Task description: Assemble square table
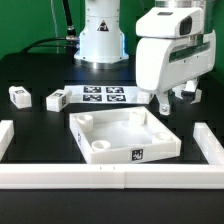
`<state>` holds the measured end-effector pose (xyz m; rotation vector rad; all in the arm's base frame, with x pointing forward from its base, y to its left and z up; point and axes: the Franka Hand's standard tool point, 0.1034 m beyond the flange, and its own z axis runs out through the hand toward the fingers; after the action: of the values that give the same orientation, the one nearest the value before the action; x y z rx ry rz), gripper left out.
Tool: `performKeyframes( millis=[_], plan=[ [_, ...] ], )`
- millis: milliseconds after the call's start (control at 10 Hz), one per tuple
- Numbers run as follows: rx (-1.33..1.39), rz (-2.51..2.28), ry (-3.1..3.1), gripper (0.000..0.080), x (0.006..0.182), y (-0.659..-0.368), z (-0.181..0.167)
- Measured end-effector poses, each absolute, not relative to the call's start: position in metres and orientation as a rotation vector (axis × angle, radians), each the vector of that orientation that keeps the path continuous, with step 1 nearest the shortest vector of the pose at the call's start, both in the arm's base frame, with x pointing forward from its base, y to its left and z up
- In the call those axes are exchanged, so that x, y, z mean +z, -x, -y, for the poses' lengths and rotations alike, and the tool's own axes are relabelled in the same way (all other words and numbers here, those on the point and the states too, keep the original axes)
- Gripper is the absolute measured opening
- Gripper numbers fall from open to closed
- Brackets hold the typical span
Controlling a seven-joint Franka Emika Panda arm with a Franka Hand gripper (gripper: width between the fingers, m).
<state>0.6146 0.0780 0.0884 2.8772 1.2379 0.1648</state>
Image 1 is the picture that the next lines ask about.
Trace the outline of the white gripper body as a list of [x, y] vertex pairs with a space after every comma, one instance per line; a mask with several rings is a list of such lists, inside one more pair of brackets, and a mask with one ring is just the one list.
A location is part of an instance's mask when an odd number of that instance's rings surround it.
[[142, 38], [136, 50], [136, 84], [153, 94], [165, 92], [212, 70], [216, 34], [203, 36], [202, 48], [191, 51], [187, 37]]

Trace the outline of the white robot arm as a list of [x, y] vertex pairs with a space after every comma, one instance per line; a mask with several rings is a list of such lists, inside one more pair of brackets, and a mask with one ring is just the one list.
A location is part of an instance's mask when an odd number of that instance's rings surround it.
[[[211, 0], [155, 0], [136, 22], [136, 84], [170, 113], [168, 92], [190, 103], [201, 100], [198, 77], [215, 64], [216, 33]], [[74, 58], [93, 68], [128, 58], [119, 28], [120, 0], [85, 0], [85, 27]]]

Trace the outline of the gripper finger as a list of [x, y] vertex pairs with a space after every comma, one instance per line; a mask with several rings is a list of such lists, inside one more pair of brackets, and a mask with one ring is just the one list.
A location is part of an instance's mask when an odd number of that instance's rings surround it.
[[201, 101], [202, 91], [198, 88], [198, 81], [196, 79], [186, 82], [186, 86], [182, 91], [182, 98], [190, 103], [198, 103]]
[[170, 103], [168, 99], [168, 93], [157, 94], [157, 100], [159, 103], [159, 112], [161, 115], [168, 116], [170, 114]]

